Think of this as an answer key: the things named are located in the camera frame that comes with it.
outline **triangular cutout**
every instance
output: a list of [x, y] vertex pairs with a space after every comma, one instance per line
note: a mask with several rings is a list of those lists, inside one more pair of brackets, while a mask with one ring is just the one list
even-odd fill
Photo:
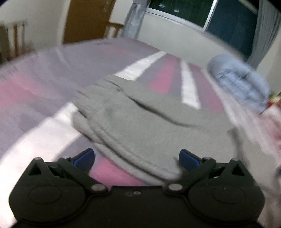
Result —
[[236, 165], [232, 171], [232, 175], [245, 176], [239, 165]]
[[39, 169], [38, 165], [37, 164], [34, 164], [30, 173], [29, 173], [29, 176], [33, 176], [33, 175], [41, 175], [41, 170]]

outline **brown wooden door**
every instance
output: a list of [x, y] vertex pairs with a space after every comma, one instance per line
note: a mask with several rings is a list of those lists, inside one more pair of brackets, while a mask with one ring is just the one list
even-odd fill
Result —
[[64, 44], [103, 38], [115, 0], [71, 0]]

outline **bed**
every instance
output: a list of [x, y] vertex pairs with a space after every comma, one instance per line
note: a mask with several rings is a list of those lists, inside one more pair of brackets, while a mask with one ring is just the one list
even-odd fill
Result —
[[206, 70], [140, 41], [115, 38], [45, 49], [0, 68], [1, 228], [14, 222], [9, 193], [34, 157], [54, 161], [93, 148], [96, 160], [90, 176], [109, 187], [146, 184], [117, 167], [72, 127], [71, 115], [77, 109], [71, 101], [76, 91], [110, 74], [127, 75], [195, 109], [226, 112], [263, 151], [251, 150], [241, 157], [266, 196], [259, 221], [266, 227], [281, 225], [280, 189], [274, 177], [281, 153], [279, 137], [265, 124], [270, 120], [241, 106]]

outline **purple bed sheet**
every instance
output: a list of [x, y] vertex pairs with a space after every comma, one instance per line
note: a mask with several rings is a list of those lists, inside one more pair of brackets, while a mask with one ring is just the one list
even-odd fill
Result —
[[[237, 114], [240, 125], [244, 120], [249, 128], [257, 128], [250, 124], [257, 117], [248, 113], [250, 120], [243, 119], [242, 113], [248, 111], [225, 95], [206, 71], [140, 41], [93, 40], [32, 53], [0, 69], [0, 181], [4, 183], [0, 187], [0, 227], [14, 221], [8, 196], [31, 159], [54, 161], [93, 148], [88, 138], [71, 126], [71, 114], [76, 110], [71, 101], [76, 91], [106, 75], [128, 73], [159, 93], [214, 113], [227, 109], [233, 122], [238, 121]], [[239, 113], [233, 110], [236, 106]], [[274, 150], [268, 136], [261, 134], [263, 146]], [[92, 177], [109, 187], [145, 184], [93, 149]], [[273, 166], [276, 161], [278, 158], [269, 159]]]

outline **gray blanket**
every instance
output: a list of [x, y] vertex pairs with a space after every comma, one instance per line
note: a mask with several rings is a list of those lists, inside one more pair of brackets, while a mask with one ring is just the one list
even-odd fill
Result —
[[108, 76], [79, 92], [74, 127], [117, 165], [148, 184], [181, 176], [181, 149], [229, 162], [233, 128], [225, 113], [195, 110], [138, 82]]

